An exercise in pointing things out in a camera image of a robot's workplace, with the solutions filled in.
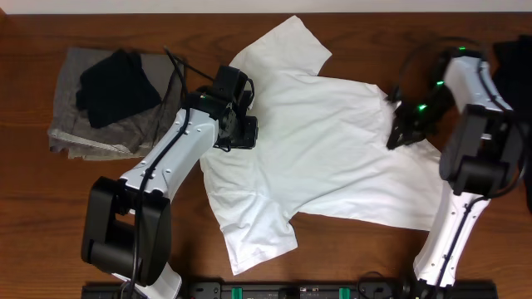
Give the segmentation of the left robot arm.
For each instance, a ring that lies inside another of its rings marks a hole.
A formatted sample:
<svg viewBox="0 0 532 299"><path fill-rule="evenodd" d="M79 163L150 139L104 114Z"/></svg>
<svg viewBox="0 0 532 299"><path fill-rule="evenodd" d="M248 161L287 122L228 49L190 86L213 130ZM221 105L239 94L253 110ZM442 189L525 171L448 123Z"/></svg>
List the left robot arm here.
<svg viewBox="0 0 532 299"><path fill-rule="evenodd" d="M124 283L119 298L176 298L181 276L170 264L171 202L195 163L219 148L252 149L258 122L246 114L252 91L189 93L159 143L119 179L91 187L81 258Z"/></svg>

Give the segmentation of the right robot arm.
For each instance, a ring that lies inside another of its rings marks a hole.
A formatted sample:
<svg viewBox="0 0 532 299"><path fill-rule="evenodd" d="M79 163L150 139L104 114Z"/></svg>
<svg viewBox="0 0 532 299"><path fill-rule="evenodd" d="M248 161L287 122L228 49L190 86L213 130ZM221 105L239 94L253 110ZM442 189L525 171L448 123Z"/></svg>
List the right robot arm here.
<svg viewBox="0 0 532 299"><path fill-rule="evenodd" d="M427 240L416 256L413 276L400 291L405 298L488 298L491 282L458 282L456 268L478 217L490 201L509 193L525 172L526 132L500 96L481 51L452 47L441 53L430 91L420 104L396 105L387 148L413 145L435 133L452 107L460 119L441 153L441 202Z"/></svg>

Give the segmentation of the white t-shirt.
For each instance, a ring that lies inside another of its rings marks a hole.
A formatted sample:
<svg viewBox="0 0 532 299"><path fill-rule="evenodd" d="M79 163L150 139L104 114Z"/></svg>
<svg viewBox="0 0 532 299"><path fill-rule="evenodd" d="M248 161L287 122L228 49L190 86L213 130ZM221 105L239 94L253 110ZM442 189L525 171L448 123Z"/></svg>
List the white t-shirt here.
<svg viewBox="0 0 532 299"><path fill-rule="evenodd" d="M255 87L252 149L200 160L233 274L294 250L296 213L429 230L442 182L428 141L389 150L393 105L373 84L320 75L329 50L290 17L232 66Z"/></svg>

